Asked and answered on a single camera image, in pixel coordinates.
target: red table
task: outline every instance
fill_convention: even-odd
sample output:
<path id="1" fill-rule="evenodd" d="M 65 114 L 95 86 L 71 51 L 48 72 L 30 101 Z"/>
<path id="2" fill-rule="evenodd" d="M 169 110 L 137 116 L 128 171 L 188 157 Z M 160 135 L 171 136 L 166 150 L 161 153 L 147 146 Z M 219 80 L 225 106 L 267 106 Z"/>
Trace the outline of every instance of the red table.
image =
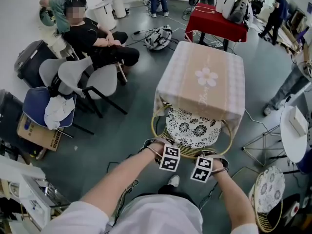
<path id="1" fill-rule="evenodd" d="M 215 9 L 215 6 L 207 5 L 203 3 L 198 3 L 197 6 L 207 7 L 209 9 Z M 202 11 L 212 11 L 205 8 L 198 8 Z M 192 30 L 198 30 L 201 32 L 199 44 L 205 45 L 204 38 L 205 33 L 211 34 L 217 37 L 224 38 L 223 50 L 226 51 L 230 41 L 241 41 L 245 42 L 247 40 L 247 28 L 241 24 L 233 23 L 226 20 L 221 13 L 215 11 L 215 13 L 205 13 L 198 10 L 194 10 L 191 14 L 189 23 L 185 32 L 187 36 L 193 41 Z"/>

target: white flower pattern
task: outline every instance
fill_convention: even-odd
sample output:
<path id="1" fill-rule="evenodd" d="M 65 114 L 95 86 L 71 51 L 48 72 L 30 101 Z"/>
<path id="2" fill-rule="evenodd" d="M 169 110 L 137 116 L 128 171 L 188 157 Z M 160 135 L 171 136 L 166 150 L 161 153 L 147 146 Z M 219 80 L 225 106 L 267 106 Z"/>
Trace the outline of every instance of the white flower pattern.
<path id="1" fill-rule="evenodd" d="M 216 86 L 216 79 L 218 75 L 214 72 L 210 72 L 209 68 L 203 68 L 201 71 L 196 71 L 195 75 L 198 77 L 198 83 L 202 86 L 208 84 L 211 87 Z"/>

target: shoe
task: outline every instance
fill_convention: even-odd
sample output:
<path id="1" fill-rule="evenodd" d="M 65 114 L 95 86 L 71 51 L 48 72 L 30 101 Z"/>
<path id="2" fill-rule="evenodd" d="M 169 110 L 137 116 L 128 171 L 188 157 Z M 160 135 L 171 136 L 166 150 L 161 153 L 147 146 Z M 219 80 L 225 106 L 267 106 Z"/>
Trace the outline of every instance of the shoe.
<path id="1" fill-rule="evenodd" d="M 171 179 L 169 179 L 168 185 L 173 185 L 174 187 L 178 187 L 180 183 L 179 175 L 173 175 Z"/>
<path id="2" fill-rule="evenodd" d="M 271 109 L 270 109 L 269 107 L 266 107 L 266 108 L 263 110 L 263 114 L 264 114 L 265 116 L 269 116 L 270 113 L 271 113 Z"/>

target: blue chair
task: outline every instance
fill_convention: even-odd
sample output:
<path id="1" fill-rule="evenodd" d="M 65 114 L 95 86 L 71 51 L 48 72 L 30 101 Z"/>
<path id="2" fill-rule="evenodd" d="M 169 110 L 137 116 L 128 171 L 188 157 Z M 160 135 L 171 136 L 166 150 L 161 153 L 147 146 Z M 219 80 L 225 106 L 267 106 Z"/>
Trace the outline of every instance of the blue chair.
<path id="1" fill-rule="evenodd" d="M 46 87 L 38 87 L 29 89 L 23 104 L 23 112 L 36 124 L 42 127 L 46 127 L 47 125 L 44 122 L 44 112 L 45 108 L 47 107 L 50 101 L 50 93 L 48 88 Z M 73 98 L 74 103 L 76 104 L 77 95 L 71 94 L 64 96 L 65 99 Z M 59 128 L 74 126 L 88 134 L 94 135 L 93 132 L 78 126 L 77 124 L 73 123 L 75 110 L 73 110 L 64 120 L 60 122 Z M 73 136 L 61 131 L 60 129 L 56 129 L 57 131 L 61 132 L 62 134 L 73 138 Z"/>

